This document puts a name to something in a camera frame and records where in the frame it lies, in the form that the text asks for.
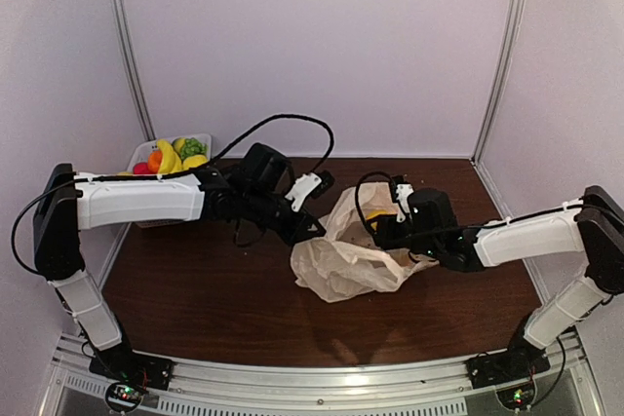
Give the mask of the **yellow toy banana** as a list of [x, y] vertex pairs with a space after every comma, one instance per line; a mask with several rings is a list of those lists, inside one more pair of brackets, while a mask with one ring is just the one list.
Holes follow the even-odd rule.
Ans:
[[182, 161], [174, 147], [165, 139], [156, 141], [158, 150], [162, 154], [161, 163], [157, 170], [160, 174], [170, 174], [182, 171]]

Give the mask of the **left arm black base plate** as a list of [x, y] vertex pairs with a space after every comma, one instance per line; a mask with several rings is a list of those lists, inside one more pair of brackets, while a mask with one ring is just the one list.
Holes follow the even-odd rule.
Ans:
[[95, 351], [89, 371], [141, 389], [166, 391], [174, 369], [171, 359], [157, 358], [132, 350]]

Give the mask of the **yellow toy mango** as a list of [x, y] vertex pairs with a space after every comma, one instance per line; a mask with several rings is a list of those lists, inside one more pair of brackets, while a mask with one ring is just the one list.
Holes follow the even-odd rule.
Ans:
[[369, 227], [371, 227], [373, 231], [375, 231], [377, 229], [377, 223], [378, 223], [377, 219], [380, 216], [383, 216], [383, 215], [386, 215], [386, 214], [387, 214], [387, 211], [385, 211], [385, 210], [372, 211], [366, 217], [367, 225]]

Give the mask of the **green toy grape bunch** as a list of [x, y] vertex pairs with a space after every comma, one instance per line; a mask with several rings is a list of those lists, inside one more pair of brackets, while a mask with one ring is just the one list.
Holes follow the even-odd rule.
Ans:
[[187, 158], [198, 156], [198, 155], [207, 155], [208, 146], [205, 143], [202, 143], [200, 140], [191, 137], [186, 138], [179, 149], [179, 156], [182, 161]]

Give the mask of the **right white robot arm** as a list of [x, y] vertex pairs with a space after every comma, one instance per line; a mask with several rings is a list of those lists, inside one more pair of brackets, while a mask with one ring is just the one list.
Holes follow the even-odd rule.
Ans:
[[374, 244], [424, 255], [452, 271], [482, 272], [556, 253], [586, 256], [585, 270], [519, 327], [500, 357], [506, 377], [522, 377], [562, 332], [623, 292], [623, 210], [600, 186], [556, 208], [483, 225], [459, 225], [448, 195], [437, 189], [399, 184], [391, 200], [398, 213], [363, 219]]

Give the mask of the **orange toy fruit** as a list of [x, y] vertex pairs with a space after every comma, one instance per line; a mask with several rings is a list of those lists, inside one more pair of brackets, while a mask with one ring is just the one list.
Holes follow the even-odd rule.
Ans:
[[161, 167], [161, 163], [162, 163], [162, 159], [163, 159], [163, 154], [161, 150], [155, 150], [153, 152], [150, 153], [150, 155], [147, 158], [147, 164], [150, 168], [150, 170], [152, 171], [152, 173], [158, 173], [159, 169]]

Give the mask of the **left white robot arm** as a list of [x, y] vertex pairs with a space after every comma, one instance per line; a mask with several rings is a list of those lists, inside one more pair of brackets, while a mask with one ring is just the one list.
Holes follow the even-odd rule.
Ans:
[[223, 170], [205, 163], [165, 175], [96, 175], [59, 164], [35, 202], [35, 272], [85, 332], [105, 373], [130, 382], [147, 367], [87, 269], [80, 232], [161, 220], [248, 221], [294, 246], [324, 235], [319, 219], [304, 205], [332, 184], [326, 170], [294, 177], [290, 159], [260, 143]]

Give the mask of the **cream printed plastic bag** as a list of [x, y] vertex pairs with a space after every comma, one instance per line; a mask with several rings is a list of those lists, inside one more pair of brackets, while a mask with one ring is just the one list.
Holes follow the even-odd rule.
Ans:
[[290, 264], [295, 283], [311, 289], [327, 303], [370, 292], [395, 292], [412, 275], [439, 265], [404, 248], [383, 251], [377, 247], [360, 220], [356, 201], [366, 219], [378, 214], [395, 217], [398, 213], [385, 183], [365, 183], [359, 191], [351, 187], [321, 218], [326, 234], [292, 248]]

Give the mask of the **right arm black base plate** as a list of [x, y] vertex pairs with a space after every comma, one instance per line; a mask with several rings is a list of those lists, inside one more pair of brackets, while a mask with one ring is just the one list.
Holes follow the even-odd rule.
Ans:
[[551, 368], [545, 355], [534, 356], [522, 349], [479, 354], [466, 360], [465, 364], [474, 389], [525, 380]]

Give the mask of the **large yellow toy lemon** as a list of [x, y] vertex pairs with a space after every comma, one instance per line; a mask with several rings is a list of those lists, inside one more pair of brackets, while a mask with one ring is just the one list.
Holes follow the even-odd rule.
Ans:
[[183, 160], [182, 169], [192, 170], [206, 164], [208, 161], [209, 159], [204, 154], [192, 155]]

